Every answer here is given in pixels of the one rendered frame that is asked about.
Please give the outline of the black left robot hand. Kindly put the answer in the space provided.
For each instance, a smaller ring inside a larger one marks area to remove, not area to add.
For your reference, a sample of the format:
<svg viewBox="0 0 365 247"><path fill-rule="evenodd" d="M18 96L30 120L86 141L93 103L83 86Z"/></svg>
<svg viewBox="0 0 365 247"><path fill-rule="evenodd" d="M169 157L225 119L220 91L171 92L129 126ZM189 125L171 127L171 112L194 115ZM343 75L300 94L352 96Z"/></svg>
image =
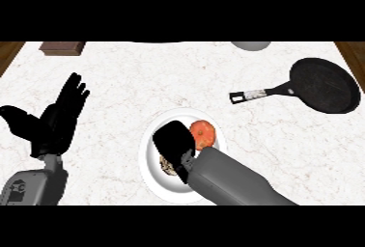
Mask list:
<svg viewBox="0 0 365 247"><path fill-rule="evenodd" d="M81 75L72 72L58 100L47 106L40 118L16 106L0 107L0 117L9 125L10 132L30 142L33 158L46 154L62 155L67 152L89 94Z"/></svg>

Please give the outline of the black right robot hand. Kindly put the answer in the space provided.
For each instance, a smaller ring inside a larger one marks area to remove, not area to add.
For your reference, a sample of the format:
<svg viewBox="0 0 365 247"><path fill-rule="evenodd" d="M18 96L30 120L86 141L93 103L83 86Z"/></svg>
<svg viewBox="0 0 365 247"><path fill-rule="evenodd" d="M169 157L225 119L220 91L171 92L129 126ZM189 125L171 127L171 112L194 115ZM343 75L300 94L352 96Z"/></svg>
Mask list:
<svg viewBox="0 0 365 247"><path fill-rule="evenodd" d="M195 156L195 140L189 129L180 121L166 123L152 134L152 143L160 154L173 164L182 182L188 180L188 169L183 166L183 156Z"/></svg>

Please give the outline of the orange frosted cupcake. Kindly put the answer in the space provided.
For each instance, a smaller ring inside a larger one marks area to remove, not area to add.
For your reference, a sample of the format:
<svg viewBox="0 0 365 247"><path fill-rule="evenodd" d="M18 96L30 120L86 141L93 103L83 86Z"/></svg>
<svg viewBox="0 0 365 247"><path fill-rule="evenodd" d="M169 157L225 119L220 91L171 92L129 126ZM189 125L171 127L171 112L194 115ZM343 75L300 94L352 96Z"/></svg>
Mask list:
<svg viewBox="0 0 365 247"><path fill-rule="evenodd" d="M191 124L189 132L195 140L195 149L201 151L216 143L217 133L214 126L204 120Z"/></svg>

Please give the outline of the white round plate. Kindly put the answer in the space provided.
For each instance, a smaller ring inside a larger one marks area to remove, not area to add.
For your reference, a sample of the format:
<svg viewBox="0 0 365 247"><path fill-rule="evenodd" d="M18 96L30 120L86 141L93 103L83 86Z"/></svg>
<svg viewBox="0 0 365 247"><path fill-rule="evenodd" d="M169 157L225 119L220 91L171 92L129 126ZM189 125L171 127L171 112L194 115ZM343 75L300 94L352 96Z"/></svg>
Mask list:
<svg viewBox="0 0 365 247"><path fill-rule="evenodd" d="M186 205L200 202L204 197L183 184L177 176L170 176L163 172L160 164L160 152L152 142L152 134L157 129L170 121L180 121L185 126L198 121L207 121L216 129L214 148L222 152L228 152L223 131L214 119L203 111L192 108L176 108L157 116L151 122L140 143L139 165L142 171L143 182L152 193L169 203Z"/></svg>

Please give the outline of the black frying pan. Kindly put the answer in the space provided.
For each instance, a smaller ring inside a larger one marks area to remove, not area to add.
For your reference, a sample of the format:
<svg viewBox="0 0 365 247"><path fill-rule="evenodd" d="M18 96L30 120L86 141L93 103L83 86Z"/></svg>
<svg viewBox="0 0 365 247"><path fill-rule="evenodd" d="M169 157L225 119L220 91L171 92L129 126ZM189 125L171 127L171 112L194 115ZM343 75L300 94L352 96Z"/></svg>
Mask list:
<svg viewBox="0 0 365 247"><path fill-rule="evenodd" d="M290 81L272 89L229 94L232 104L266 96L296 96L304 105L327 114L346 114L361 102L356 81L347 71L321 58L303 58L291 66Z"/></svg>

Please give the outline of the speckled brown food item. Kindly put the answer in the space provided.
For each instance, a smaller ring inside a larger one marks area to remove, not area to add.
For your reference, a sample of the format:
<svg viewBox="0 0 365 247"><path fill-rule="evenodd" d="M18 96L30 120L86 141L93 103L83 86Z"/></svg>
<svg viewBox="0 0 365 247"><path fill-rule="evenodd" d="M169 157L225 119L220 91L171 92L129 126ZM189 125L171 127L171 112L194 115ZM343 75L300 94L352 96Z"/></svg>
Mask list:
<svg viewBox="0 0 365 247"><path fill-rule="evenodd" d="M160 166L161 166L163 172L169 176L174 176L177 174L176 171L174 171L174 168L173 168L173 164L167 161L164 156L160 156Z"/></svg>

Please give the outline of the brown wooden block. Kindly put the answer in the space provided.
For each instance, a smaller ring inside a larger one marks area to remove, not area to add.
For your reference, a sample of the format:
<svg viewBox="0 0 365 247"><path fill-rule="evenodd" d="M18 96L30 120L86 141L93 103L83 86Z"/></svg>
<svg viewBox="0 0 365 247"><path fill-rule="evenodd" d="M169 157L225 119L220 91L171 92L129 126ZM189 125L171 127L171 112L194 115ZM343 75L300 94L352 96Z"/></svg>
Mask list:
<svg viewBox="0 0 365 247"><path fill-rule="evenodd" d="M80 56L84 45L83 41L44 41L40 50L46 56Z"/></svg>

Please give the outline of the grey round bowl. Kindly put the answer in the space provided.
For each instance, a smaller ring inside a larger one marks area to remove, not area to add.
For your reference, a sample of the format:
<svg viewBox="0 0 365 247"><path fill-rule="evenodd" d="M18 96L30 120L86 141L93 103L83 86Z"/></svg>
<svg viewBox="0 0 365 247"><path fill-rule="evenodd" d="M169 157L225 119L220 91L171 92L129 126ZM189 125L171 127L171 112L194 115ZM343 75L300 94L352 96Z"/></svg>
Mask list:
<svg viewBox="0 0 365 247"><path fill-rule="evenodd" d="M260 51L270 45L269 41L235 41L232 43L238 48L247 51Z"/></svg>

